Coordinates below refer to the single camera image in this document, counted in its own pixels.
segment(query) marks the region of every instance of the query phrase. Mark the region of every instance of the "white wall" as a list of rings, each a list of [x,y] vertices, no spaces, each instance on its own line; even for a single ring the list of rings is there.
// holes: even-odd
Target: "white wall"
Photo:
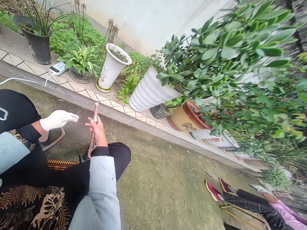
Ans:
[[[104,27],[113,18],[118,37],[144,55],[151,55],[175,34],[191,34],[233,0],[81,0],[86,14]]]

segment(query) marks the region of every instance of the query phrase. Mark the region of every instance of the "white glove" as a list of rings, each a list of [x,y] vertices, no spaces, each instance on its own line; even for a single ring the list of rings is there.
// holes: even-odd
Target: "white glove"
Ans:
[[[49,131],[54,128],[63,127],[68,121],[77,122],[78,119],[78,115],[68,113],[64,110],[56,110],[52,114],[50,114],[49,117],[45,119],[40,119],[39,123],[45,131]]]

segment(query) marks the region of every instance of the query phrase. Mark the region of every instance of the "white flower pot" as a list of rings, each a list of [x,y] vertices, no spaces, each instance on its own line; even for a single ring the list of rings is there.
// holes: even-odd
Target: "white flower pot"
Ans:
[[[144,111],[182,94],[169,85],[162,86],[156,78],[157,72],[151,66],[129,98],[129,105],[137,112]]]
[[[119,50],[123,55],[126,56],[128,62],[123,62],[115,57],[110,52],[110,49]],[[106,44],[106,50],[106,60],[102,67],[98,84],[104,89],[109,89],[121,71],[125,68],[125,66],[132,63],[132,60],[123,49],[112,43]]]

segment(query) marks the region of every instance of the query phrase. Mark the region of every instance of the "hand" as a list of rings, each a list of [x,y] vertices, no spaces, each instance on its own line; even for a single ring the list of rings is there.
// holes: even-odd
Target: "hand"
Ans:
[[[64,110],[56,110],[49,117],[40,119],[39,123],[45,131],[49,131],[54,128],[61,128],[68,121],[77,122],[79,119],[78,115],[68,113]]]
[[[85,123],[86,126],[90,126],[90,131],[92,132],[94,129],[95,132],[95,138],[97,140],[96,146],[105,146],[108,147],[108,142],[106,140],[106,134],[105,134],[105,129],[103,127],[103,123],[100,120],[100,117],[98,117],[98,122],[96,122],[91,118],[88,117],[90,120],[90,123]]]

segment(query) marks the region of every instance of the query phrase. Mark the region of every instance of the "brown ceramic pot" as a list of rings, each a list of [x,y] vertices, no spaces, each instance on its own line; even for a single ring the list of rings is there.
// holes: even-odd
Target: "brown ceramic pot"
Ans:
[[[170,126],[177,131],[191,132],[200,129],[213,129],[205,125],[191,109],[199,111],[199,107],[192,101],[186,101],[181,107],[175,108],[173,114],[167,117]]]

